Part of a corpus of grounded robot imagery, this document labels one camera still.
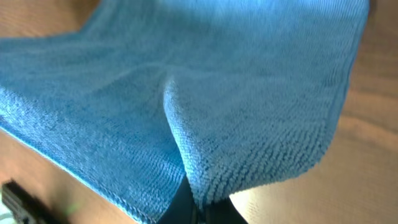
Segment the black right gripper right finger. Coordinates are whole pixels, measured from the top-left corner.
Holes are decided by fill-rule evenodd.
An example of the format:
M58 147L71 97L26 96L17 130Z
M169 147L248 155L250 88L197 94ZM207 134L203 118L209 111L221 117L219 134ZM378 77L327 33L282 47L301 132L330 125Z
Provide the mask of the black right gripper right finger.
M206 224L248 224L237 211L230 198L205 207Z

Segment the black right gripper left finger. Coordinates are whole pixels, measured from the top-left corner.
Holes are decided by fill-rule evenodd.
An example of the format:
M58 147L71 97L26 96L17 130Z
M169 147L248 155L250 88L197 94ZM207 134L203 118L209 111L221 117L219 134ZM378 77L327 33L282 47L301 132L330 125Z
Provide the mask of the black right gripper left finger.
M182 182L173 197L172 203L162 215L157 224L197 224L197 206L187 177Z

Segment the blue microfiber cloth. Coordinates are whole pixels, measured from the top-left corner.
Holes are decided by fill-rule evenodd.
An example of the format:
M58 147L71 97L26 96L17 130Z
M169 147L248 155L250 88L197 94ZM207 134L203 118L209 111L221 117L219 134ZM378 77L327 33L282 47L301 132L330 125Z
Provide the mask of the blue microfiber cloth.
M140 223L294 178L336 129L369 3L101 1L1 39L1 127Z

